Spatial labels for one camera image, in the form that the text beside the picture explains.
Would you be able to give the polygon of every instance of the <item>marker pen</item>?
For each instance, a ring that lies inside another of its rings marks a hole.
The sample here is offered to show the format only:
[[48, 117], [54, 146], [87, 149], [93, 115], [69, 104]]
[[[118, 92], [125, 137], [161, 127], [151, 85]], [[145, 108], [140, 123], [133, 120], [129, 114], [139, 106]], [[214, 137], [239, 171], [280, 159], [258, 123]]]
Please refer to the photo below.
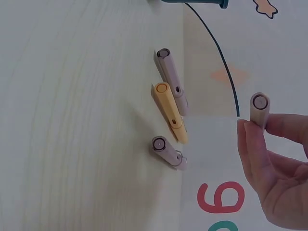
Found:
[[188, 113], [188, 102], [184, 90], [180, 84], [178, 73], [175, 69], [174, 61], [170, 50], [167, 48], [157, 52], [157, 59], [165, 75], [167, 83], [170, 85], [175, 103], [177, 104], [181, 116]]
[[250, 100], [250, 121], [256, 123], [262, 130], [265, 129], [270, 112], [270, 99], [258, 92]]
[[156, 136], [152, 139], [152, 150], [171, 166], [178, 170], [185, 170], [187, 158], [180, 151], [175, 150], [168, 140], [163, 136]]
[[154, 87], [154, 92], [164, 110], [170, 127], [180, 143], [187, 143], [188, 137], [182, 117], [179, 114], [168, 83], [158, 83]]

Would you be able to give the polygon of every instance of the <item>hand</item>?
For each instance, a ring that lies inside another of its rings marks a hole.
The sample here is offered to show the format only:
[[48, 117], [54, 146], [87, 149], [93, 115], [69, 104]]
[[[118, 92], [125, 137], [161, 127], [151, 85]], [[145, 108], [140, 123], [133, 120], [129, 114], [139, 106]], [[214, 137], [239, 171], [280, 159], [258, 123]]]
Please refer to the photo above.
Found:
[[[308, 156], [308, 116], [271, 114], [266, 130], [301, 143]], [[245, 176], [268, 221], [308, 230], [308, 163], [268, 151], [261, 128], [253, 122], [239, 120], [237, 134]]]

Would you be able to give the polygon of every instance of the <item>orange fish illustration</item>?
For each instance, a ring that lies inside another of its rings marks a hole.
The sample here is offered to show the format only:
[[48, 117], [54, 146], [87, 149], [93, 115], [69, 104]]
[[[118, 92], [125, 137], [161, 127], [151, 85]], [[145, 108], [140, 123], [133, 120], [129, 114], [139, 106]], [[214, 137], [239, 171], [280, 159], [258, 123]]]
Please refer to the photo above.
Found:
[[278, 13], [269, 0], [253, 0], [256, 6], [256, 11], [260, 14], [265, 14], [268, 18], [273, 19], [274, 15]]

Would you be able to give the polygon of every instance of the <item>fingernail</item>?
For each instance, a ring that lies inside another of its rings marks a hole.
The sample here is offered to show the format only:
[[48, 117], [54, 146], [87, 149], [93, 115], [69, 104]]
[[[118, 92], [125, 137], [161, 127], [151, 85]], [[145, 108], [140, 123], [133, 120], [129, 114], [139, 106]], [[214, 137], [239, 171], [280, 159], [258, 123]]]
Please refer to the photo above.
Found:
[[245, 131], [247, 131], [247, 122], [244, 123]]
[[248, 121], [245, 119], [238, 119], [237, 120], [237, 124], [239, 124], [240, 122], [243, 122], [244, 124], [247, 123]]

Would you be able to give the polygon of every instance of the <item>purple marker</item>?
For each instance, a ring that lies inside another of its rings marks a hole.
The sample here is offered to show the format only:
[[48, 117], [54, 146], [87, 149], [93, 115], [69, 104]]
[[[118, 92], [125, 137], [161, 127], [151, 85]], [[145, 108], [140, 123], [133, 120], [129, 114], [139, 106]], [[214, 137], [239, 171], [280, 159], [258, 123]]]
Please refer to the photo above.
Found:
[[152, 150], [171, 166], [178, 170], [185, 170], [187, 159], [180, 151], [175, 150], [163, 136], [156, 136], [152, 139]]
[[177, 104], [181, 116], [186, 116], [188, 113], [188, 102], [183, 88], [180, 85], [180, 79], [175, 69], [174, 61], [170, 50], [163, 48], [157, 52], [157, 58], [167, 83], [170, 85], [172, 95]]

